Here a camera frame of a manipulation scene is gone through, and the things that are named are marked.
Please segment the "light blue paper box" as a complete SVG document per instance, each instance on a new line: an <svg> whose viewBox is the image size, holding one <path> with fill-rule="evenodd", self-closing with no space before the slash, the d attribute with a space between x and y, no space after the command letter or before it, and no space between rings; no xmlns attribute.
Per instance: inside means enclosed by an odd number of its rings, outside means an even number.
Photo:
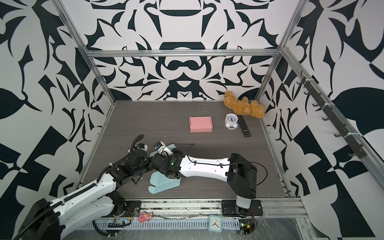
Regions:
<svg viewBox="0 0 384 240"><path fill-rule="evenodd" d="M174 144L167 146L172 152L176 151L176 146ZM181 179L169 179L160 172L154 172L150 178L150 186L148 190L151 194L157 194L172 188L176 188L180 185Z"/></svg>

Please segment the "pink paper box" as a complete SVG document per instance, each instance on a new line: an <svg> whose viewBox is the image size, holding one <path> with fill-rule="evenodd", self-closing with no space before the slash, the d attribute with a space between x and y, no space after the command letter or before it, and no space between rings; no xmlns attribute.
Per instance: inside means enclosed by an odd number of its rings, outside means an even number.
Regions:
<svg viewBox="0 0 384 240"><path fill-rule="evenodd" d="M212 117L190 117L191 133L209 133L213 131Z"/></svg>

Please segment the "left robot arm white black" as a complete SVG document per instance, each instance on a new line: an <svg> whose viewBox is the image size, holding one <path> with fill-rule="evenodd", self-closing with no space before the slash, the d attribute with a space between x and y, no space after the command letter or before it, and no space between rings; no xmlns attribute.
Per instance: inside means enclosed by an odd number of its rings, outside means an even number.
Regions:
<svg viewBox="0 0 384 240"><path fill-rule="evenodd" d="M45 199L37 201L14 238L61 240L98 218L124 215L128 208L118 188L132 178L152 171L150 165L151 158L146 151L131 150L122 159L104 168L96 180L71 194L50 202Z"/></svg>

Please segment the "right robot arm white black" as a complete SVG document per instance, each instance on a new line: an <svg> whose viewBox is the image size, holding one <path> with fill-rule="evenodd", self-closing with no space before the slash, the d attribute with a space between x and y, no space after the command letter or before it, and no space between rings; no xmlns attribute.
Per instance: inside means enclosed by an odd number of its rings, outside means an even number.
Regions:
<svg viewBox="0 0 384 240"><path fill-rule="evenodd" d="M203 177L226 182L236 194L236 207L249 210L256 199L258 169L239 154L223 159L201 159L179 152L152 153L149 167L167 178Z"/></svg>

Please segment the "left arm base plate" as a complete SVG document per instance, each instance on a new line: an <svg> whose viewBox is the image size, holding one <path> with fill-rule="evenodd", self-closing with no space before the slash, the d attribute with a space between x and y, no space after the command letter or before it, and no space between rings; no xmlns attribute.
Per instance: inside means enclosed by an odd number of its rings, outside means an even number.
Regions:
<svg viewBox="0 0 384 240"><path fill-rule="evenodd" d="M103 216L103 218L128 218L137 217L141 210L142 201L140 200L126 200L123 211L119 215L113 213Z"/></svg>

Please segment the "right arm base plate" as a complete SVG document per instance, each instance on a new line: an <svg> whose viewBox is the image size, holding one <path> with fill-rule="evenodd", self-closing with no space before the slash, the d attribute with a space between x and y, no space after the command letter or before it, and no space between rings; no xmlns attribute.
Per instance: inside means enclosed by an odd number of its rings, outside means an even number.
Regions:
<svg viewBox="0 0 384 240"><path fill-rule="evenodd" d="M247 210L240 210L236 205L236 200L222 200L221 207L225 217L260 217L264 213L260 200L252 200L250 208Z"/></svg>

